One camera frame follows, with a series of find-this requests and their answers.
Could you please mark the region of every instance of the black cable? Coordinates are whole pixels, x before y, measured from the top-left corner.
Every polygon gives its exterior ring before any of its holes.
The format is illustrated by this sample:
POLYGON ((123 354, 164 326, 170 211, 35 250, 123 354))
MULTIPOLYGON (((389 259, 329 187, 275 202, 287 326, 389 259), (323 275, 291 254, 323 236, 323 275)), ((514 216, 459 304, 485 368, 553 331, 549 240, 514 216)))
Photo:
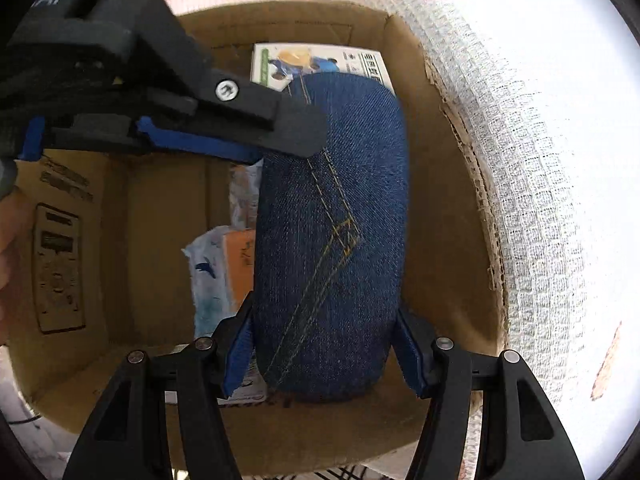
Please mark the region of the black cable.
POLYGON ((42 415, 33 415, 30 418, 25 418, 24 420, 8 420, 6 423, 9 426, 19 426, 20 424, 29 424, 30 422, 35 422, 39 418, 42 418, 42 415))

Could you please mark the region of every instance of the denim fabric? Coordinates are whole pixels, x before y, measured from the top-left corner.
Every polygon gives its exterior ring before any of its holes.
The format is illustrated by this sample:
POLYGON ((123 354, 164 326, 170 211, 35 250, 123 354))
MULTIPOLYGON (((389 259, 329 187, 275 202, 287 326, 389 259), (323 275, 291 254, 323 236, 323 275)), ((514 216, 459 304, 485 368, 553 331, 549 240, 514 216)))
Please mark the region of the denim fabric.
POLYGON ((346 399, 380 378, 396 322, 408 201, 404 119, 393 94, 364 77, 304 75, 288 89, 327 113, 328 139, 309 159, 264 157, 258 368, 277 390, 346 399))

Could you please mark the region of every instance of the cardboard box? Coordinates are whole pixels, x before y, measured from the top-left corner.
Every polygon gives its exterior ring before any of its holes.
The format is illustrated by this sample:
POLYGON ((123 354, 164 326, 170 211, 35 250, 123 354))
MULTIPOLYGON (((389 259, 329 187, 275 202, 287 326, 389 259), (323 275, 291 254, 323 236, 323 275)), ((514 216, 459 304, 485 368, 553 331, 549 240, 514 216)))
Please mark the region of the cardboard box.
MULTIPOLYGON (((469 350, 495 354, 504 339, 497 248, 472 151, 459 147, 425 70, 418 40, 397 17, 346 3, 267 2, 183 16, 217 65, 249 76, 254 44, 326 43, 382 53, 406 117, 410 219, 403 295, 409 306, 469 350)), ((15 377, 34 409, 79 433, 127 351, 170 352, 193 334, 188 266, 180 250, 228 224, 226 162, 195 155, 142 157, 48 152, 20 165, 18 185, 71 221, 78 262, 69 315, 38 322, 34 234, 20 240, 22 297, 7 306, 15 377)), ((366 396, 304 404, 274 396, 223 419, 243 475, 284 475, 360 462, 418 439, 428 402, 404 384, 393 354, 366 396)), ((167 407, 172 461, 184 468, 177 410, 167 407)))

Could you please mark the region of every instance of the orange label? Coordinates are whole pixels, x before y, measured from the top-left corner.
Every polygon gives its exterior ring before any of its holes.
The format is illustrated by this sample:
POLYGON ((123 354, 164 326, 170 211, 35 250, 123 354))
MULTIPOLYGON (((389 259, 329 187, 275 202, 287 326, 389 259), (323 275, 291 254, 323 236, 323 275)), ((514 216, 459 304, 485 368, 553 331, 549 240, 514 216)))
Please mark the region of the orange label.
POLYGON ((236 313, 246 295, 254 290, 255 229, 227 233, 223 246, 231 309, 236 313))

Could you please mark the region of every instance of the blue strip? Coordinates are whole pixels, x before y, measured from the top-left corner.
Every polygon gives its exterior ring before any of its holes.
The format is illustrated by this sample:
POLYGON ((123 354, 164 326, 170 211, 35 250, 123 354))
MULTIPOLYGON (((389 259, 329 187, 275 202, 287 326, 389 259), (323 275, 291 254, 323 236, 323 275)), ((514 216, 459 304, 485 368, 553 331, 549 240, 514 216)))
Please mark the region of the blue strip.
POLYGON ((245 164, 253 164, 262 158, 260 150, 236 142, 156 128, 150 117, 140 117, 137 125, 138 131, 147 134, 157 148, 218 156, 245 164))
POLYGON ((222 392, 227 397, 242 384, 244 374, 249 367, 253 354, 254 331, 252 330, 251 318, 247 317, 226 355, 225 380, 222 384, 222 392))
POLYGON ((423 375, 424 357, 400 313, 391 336, 391 344, 396 352, 404 382, 421 397, 427 386, 423 375))
POLYGON ((22 151, 18 155, 19 160, 35 162, 42 156, 42 136, 44 134, 44 117, 34 117, 29 121, 27 132, 24 134, 22 151))

